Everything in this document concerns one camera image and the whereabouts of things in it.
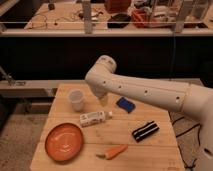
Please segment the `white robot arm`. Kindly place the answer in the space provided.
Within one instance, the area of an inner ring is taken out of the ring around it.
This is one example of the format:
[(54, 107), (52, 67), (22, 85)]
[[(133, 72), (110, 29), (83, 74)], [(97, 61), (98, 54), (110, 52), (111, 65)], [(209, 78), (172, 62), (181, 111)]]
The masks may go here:
[(213, 171), (213, 89), (195, 84), (116, 75), (116, 62), (98, 58), (85, 81), (101, 99), (108, 92), (168, 111), (182, 113), (200, 123), (200, 148), (195, 171)]

